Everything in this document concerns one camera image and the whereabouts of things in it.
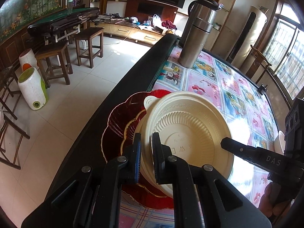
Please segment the person hand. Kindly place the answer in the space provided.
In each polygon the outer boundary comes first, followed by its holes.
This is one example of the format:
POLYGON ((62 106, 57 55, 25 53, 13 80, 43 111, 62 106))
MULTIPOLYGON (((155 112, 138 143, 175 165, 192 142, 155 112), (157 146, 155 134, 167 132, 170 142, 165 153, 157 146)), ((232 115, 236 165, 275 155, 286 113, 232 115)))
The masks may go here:
POLYGON ((291 203, 288 201, 279 203, 275 206, 270 202, 270 193, 272 191, 273 183, 269 183, 265 188, 264 194, 260 199, 260 204, 258 209, 267 217, 270 218, 272 215, 280 216, 286 215, 291 208, 291 203))

